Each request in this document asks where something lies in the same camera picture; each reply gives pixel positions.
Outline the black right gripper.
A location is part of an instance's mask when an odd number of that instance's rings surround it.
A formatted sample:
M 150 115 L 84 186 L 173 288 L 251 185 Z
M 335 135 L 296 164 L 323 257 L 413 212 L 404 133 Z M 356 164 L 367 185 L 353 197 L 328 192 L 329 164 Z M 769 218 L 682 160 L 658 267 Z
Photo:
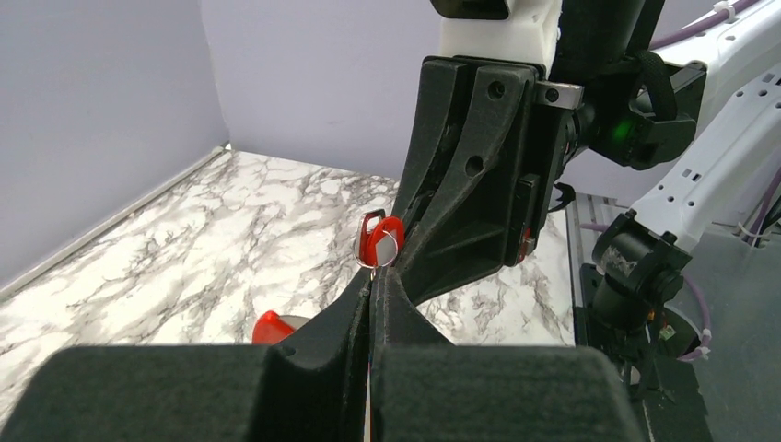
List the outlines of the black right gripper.
M 661 1 L 558 1 L 549 78 L 580 86 L 566 110 L 539 102 L 536 65 L 480 61 L 483 239 L 410 244 L 399 275 L 415 305 L 519 263 L 534 249 L 551 188 L 583 149 L 636 170 L 680 156 L 694 140 L 706 69 L 674 68 L 650 50 Z

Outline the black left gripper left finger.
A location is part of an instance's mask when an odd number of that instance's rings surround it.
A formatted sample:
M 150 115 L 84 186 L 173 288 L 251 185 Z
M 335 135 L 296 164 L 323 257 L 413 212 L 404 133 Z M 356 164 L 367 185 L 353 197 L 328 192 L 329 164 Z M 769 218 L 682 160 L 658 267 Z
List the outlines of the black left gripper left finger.
M 5 441 L 358 441 L 369 273 L 274 345 L 84 345 L 54 353 Z

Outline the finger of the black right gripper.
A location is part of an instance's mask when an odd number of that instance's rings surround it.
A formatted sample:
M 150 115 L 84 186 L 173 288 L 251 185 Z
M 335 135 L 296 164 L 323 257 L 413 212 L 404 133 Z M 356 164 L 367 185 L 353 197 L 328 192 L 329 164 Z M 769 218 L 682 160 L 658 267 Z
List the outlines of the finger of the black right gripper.
M 410 244 L 473 244 L 483 239 L 480 182 L 482 62 L 424 59 L 414 125 L 392 208 Z

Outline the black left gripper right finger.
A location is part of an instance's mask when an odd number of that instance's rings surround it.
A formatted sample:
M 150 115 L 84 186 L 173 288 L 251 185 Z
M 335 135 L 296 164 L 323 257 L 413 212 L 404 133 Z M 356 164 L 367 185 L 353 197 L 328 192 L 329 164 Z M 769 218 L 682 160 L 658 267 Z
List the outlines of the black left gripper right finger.
M 376 441 L 641 441 L 618 374 L 588 347 L 449 342 L 392 268 L 371 285 Z

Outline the red plastic key tag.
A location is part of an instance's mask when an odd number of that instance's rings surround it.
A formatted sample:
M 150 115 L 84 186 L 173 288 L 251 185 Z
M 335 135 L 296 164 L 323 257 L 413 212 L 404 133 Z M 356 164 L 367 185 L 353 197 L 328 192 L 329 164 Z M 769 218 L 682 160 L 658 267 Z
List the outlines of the red plastic key tag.
M 362 267 L 386 267 L 394 263 L 404 241 L 404 226 L 399 217 L 386 215 L 384 209 L 370 211 L 359 221 L 354 255 Z

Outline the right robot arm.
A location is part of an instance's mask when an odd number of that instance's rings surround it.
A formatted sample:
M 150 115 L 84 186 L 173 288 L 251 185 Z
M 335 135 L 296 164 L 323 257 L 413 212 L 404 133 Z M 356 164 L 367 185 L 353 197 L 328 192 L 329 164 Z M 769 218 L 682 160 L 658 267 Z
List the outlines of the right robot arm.
M 565 165 L 592 150 L 670 171 L 602 234 L 588 314 L 619 333 L 660 320 L 706 227 L 780 140 L 780 5 L 724 1 L 654 41 L 660 1 L 436 1 L 378 300 L 419 305 L 522 262 Z

